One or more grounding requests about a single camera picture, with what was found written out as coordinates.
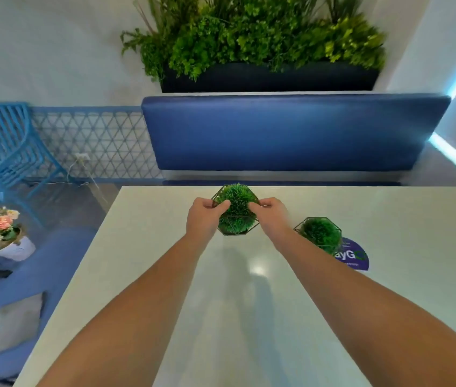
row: hexagonal planter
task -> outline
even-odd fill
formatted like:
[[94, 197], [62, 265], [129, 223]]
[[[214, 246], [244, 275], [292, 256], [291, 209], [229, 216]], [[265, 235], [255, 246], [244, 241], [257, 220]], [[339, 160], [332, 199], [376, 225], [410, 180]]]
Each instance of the hexagonal planter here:
[[328, 254], [338, 252], [343, 232], [328, 217], [307, 217], [294, 230]]
[[225, 236], [245, 235], [259, 225], [257, 216], [248, 209], [248, 202], [258, 203], [257, 196], [246, 185], [224, 185], [212, 197], [217, 206], [230, 200], [229, 209], [221, 215], [217, 229]]

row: hand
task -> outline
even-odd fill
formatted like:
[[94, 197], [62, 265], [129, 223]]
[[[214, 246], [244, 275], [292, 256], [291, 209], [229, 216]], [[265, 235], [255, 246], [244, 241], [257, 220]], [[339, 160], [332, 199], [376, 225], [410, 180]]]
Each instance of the hand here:
[[250, 202], [248, 208], [257, 215], [264, 233], [273, 240], [284, 230], [290, 229], [289, 212], [282, 201], [276, 198], [260, 200], [260, 205]]
[[187, 235], [204, 237], [209, 241], [216, 232], [219, 218], [229, 207], [229, 200], [214, 207], [212, 200], [196, 198], [187, 217]]

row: blue cushioned backrest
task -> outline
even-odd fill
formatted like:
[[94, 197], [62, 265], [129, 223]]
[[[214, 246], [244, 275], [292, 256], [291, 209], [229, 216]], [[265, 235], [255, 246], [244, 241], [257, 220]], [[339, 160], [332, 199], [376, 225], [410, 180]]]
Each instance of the blue cushioned backrest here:
[[412, 169], [450, 104], [432, 94], [147, 97], [163, 170]]

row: tabletop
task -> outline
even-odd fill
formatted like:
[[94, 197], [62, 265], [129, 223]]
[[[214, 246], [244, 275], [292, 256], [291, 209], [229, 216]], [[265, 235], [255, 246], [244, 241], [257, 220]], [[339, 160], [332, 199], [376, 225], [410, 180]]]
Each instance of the tabletop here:
[[[363, 272], [456, 330], [456, 188], [251, 187], [291, 224], [330, 218], [369, 257]], [[218, 187], [123, 187], [15, 386], [35, 386], [69, 341], [185, 232]], [[155, 386], [369, 386], [262, 229], [217, 232]]]

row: artificial plant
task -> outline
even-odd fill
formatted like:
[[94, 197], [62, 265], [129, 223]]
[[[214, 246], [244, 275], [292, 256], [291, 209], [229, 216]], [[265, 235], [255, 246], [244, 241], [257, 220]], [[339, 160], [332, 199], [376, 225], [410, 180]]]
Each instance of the artificial plant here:
[[[362, 0], [149, 0], [156, 29], [123, 31], [122, 53], [139, 51], [145, 72], [167, 67], [197, 77], [215, 64], [245, 62], [281, 71], [286, 64], [345, 61], [382, 69], [384, 34], [357, 14]], [[326, 3], [329, 16], [319, 16]]]
[[309, 217], [296, 231], [328, 254], [334, 255], [341, 246], [341, 229], [326, 217]]
[[257, 216], [248, 208], [249, 202], [258, 204], [258, 198], [246, 185], [236, 183], [223, 186], [212, 198], [216, 204], [230, 200], [231, 205], [219, 219], [219, 230], [225, 235], [241, 235], [250, 230]]

